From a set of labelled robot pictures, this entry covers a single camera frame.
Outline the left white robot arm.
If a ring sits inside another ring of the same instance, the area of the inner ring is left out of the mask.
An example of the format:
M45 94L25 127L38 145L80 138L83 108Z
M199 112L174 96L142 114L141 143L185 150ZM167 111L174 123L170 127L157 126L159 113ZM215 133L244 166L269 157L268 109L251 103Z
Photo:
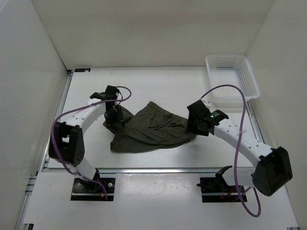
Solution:
M121 92L117 87L111 87L110 90L101 93L95 92L90 96L86 106L63 113L52 124L49 156L62 163L64 168L79 178L81 185L90 192L104 187L100 183L98 169L91 166L84 157L83 135L102 115L107 127L123 124L123 112L119 104L123 98L119 100L119 95Z

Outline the olive green shorts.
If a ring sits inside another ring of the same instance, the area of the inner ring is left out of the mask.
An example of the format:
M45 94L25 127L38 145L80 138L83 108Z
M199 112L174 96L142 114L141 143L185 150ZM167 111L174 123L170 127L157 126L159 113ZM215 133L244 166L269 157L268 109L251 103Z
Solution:
M103 126L114 134L110 150L115 153L143 153L171 149L193 141L195 134L187 132L188 120L150 101L133 115L122 107L124 124Z

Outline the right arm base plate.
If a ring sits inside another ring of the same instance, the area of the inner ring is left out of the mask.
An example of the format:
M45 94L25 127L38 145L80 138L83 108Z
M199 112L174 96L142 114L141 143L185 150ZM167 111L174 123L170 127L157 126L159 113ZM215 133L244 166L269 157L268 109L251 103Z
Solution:
M235 186L220 187L216 178L201 177L197 184L201 188L201 197L203 203L232 203L240 202Z

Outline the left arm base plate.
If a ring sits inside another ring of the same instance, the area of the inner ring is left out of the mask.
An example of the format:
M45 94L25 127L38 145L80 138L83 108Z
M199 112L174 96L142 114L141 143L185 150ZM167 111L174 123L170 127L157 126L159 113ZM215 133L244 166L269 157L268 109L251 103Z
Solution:
M75 177L71 201L113 201L116 179L110 177L98 179L101 185Z

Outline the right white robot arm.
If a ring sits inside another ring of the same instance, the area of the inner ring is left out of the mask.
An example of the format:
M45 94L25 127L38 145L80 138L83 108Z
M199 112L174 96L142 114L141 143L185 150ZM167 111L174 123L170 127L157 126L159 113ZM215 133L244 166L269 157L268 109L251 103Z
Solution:
M240 186L254 187L263 195L271 196L293 177L286 149L275 149L247 133L240 133L239 127L220 110L210 112L207 108L190 108L187 130L201 136L212 134L232 147L238 147L254 167L237 170L232 166L223 167L215 175L215 185L220 191L229 190L237 180Z

